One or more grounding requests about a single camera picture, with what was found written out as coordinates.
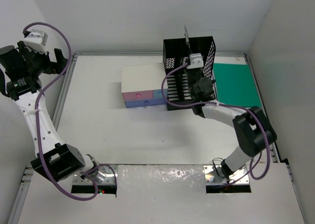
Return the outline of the light blue small drawer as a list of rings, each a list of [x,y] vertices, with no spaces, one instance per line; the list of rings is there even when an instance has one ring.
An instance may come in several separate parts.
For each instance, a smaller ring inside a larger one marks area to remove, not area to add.
[[[153,98],[160,98],[160,97],[163,97],[163,95],[167,97],[167,94],[168,94],[168,89],[153,90]]]

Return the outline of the black board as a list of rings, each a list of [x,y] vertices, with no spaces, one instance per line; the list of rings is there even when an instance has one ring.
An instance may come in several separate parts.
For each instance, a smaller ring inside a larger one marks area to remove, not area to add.
[[[192,50],[191,50],[191,47],[190,47],[189,34],[188,34],[188,30],[187,30],[186,25],[184,25],[184,28],[185,28],[185,32],[184,32],[185,42],[186,42],[186,45],[187,45],[187,48],[188,48],[188,53],[189,53],[189,55],[191,55],[192,54]]]

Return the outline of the purple bottom drawer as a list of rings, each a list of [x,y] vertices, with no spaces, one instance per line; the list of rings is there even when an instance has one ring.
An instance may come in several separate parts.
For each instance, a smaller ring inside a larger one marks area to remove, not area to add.
[[[163,104],[166,104],[166,101],[162,97],[125,101],[126,108],[145,107],[145,106],[163,105]]]

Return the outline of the pink drawer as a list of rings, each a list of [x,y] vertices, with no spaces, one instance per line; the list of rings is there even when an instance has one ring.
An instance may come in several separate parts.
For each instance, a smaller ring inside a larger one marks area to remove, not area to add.
[[[123,99],[126,100],[140,100],[153,98],[153,90],[136,91],[136,92],[122,92]]]

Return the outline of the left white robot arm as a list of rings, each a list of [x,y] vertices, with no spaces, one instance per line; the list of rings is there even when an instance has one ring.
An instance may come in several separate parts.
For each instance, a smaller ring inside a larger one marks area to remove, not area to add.
[[[11,98],[20,109],[31,132],[36,159],[32,168],[48,178],[39,156],[41,143],[45,163],[55,181],[66,179],[77,171],[92,173],[98,163],[93,156],[82,154],[77,148],[66,144],[58,135],[47,111],[46,100],[40,96],[40,74],[60,74],[67,59],[60,49],[54,49],[56,61],[49,54],[39,53],[19,41],[18,46],[2,47],[0,63],[0,92]]]

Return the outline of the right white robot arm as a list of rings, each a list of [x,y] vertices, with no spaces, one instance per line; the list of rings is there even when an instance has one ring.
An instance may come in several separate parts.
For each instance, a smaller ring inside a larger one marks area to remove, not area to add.
[[[270,153],[269,147],[276,142],[277,134],[260,107],[244,108],[220,103],[214,95],[215,80],[204,76],[201,68],[186,68],[184,72],[189,95],[193,99],[194,114],[222,122],[235,130],[239,145],[221,162],[220,175],[229,179],[263,150]]]

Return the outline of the green folder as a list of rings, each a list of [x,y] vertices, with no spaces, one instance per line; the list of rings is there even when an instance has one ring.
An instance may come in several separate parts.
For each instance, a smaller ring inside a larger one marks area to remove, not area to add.
[[[261,107],[259,95],[246,64],[214,64],[217,100],[242,107]]]

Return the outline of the black mesh file organizer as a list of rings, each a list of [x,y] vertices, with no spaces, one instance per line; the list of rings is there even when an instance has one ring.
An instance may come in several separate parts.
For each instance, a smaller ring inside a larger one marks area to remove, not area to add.
[[[204,76],[215,81],[212,77],[216,53],[213,37],[189,37],[189,42],[192,53],[201,53],[203,57],[204,67],[202,69]],[[167,99],[174,104],[189,105],[194,103],[188,89],[186,75],[188,62],[189,53],[185,38],[165,39],[163,41],[164,70],[166,74],[169,74],[165,81],[168,88]]]

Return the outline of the white drawer cabinet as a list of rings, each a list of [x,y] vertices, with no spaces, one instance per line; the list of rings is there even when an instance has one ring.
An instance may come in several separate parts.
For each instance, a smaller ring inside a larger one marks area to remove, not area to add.
[[[165,76],[163,63],[123,66],[121,89],[123,93],[158,90]]]

